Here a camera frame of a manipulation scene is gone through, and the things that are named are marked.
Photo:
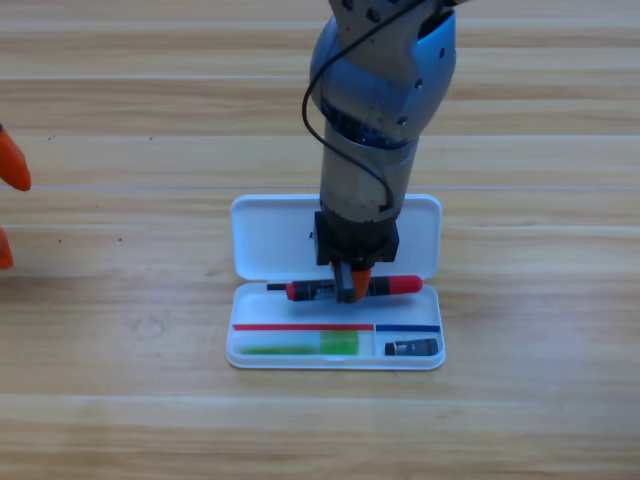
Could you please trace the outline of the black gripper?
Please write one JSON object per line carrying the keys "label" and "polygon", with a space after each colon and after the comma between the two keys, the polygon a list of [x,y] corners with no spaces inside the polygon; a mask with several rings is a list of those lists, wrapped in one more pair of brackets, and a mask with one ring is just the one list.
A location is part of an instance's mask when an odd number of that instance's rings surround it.
{"label": "black gripper", "polygon": [[355,222],[329,210],[314,213],[315,261],[318,266],[331,267],[338,303],[363,299],[375,264],[395,260],[399,247],[396,220]]}

